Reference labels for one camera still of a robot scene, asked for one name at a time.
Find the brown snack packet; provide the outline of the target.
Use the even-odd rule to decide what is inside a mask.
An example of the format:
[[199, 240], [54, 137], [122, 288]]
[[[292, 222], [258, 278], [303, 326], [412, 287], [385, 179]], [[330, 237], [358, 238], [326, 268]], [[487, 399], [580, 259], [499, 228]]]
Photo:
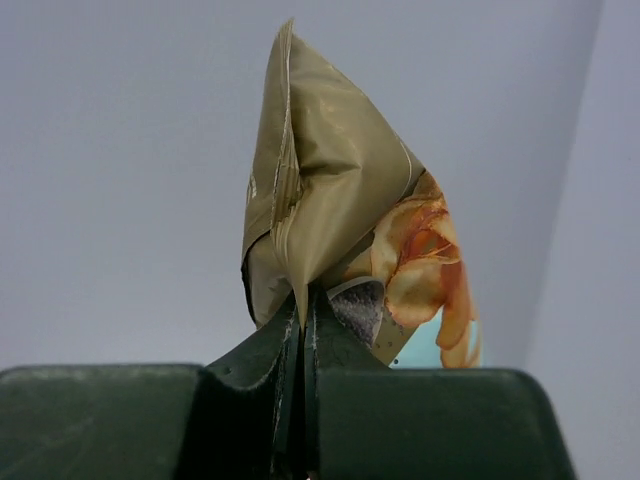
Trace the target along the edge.
[[435, 178], [371, 100], [298, 37], [277, 33], [248, 180], [242, 280], [266, 325], [311, 287], [384, 365], [473, 368], [482, 331]]

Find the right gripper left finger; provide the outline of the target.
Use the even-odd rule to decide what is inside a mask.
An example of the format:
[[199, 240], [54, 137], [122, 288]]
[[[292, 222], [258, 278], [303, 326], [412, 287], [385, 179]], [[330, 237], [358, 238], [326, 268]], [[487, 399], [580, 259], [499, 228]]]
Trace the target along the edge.
[[295, 310], [207, 366], [52, 365], [1, 375], [5, 479], [299, 479]]

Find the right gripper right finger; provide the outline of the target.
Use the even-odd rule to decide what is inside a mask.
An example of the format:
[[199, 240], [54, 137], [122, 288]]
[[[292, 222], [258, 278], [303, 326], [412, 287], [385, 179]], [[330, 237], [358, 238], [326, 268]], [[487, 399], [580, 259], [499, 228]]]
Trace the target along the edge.
[[510, 369], [392, 369], [309, 291], [307, 467], [315, 479], [572, 480], [552, 404]]

